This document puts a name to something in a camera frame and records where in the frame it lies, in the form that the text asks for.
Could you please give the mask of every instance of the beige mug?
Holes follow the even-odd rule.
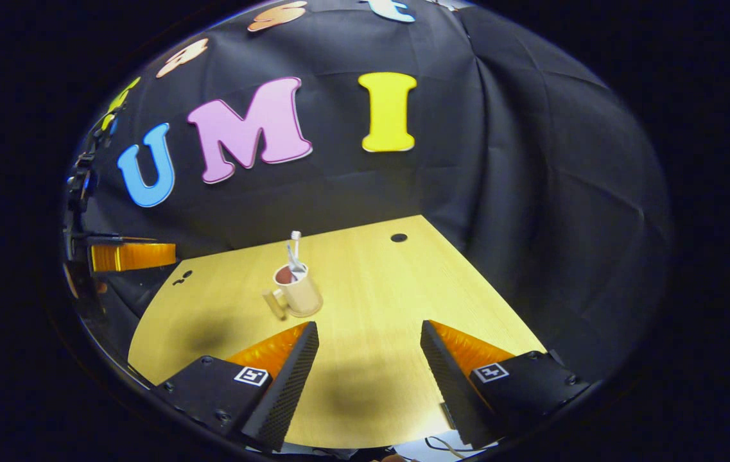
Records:
[[[291,282],[291,279],[291,269],[288,265],[282,266],[274,273],[274,284],[279,288],[262,294],[271,311],[280,319],[285,319],[285,309],[296,318],[306,318],[318,312],[322,307],[322,295],[316,289],[308,266],[305,265],[305,275],[300,280]],[[284,309],[277,300],[280,296],[284,296],[286,300]]]

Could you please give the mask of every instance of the black cloth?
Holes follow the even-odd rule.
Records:
[[[174,242],[178,257],[191,258],[283,240],[292,229],[311,235],[424,214],[547,348],[588,380],[602,378],[640,339],[666,276],[672,226],[649,140],[604,82],[532,32],[475,6],[404,3],[415,23],[379,17],[368,3],[312,0],[303,17],[250,34],[247,24],[270,7],[262,6],[126,76],[122,88],[141,81],[95,160],[101,180],[87,225]],[[203,55],[155,78],[202,38]],[[361,147],[370,103],[357,79],[377,71],[417,79],[407,152]],[[222,99],[244,117],[259,86],[285,76],[301,79],[295,107],[313,152],[252,169],[234,162],[232,178],[203,182],[188,113]],[[176,183],[166,201],[142,208],[116,161],[139,144],[152,184],[142,138],[160,123],[171,126]]]

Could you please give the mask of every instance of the mug handle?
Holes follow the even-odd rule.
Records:
[[[274,316],[284,321],[286,318],[285,310],[283,310],[282,306],[279,305],[279,301],[276,299],[277,296],[282,296],[282,289],[276,289],[273,292],[266,290],[262,293],[262,298],[265,299],[265,302],[267,302],[271,312],[274,313]]]

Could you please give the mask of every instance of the blue letter u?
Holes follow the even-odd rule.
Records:
[[[153,207],[168,198],[173,190],[173,164],[171,155],[168,154],[168,143],[165,143],[165,133],[170,125],[160,123],[145,135],[143,143],[151,149],[153,164],[157,169],[157,181],[153,186],[148,186],[142,181],[142,173],[139,172],[139,163],[136,161],[136,154],[139,146],[134,144],[126,149],[116,166],[122,170],[122,178],[125,187],[128,188],[130,198],[140,207]]]

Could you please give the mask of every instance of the pink letter m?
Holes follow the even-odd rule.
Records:
[[[236,168],[225,160],[221,146],[242,167],[250,169],[256,160],[259,135],[265,133],[265,150],[260,154],[267,164],[280,164],[305,157],[313,150],[311,141],[302,137],[294,95],[301,81],[284,77],[256,90],[245,119],[223,100],[204,103],[188,114],[188,122],[200,132],[205,171],[202,180],[214,184],[230,178]]]

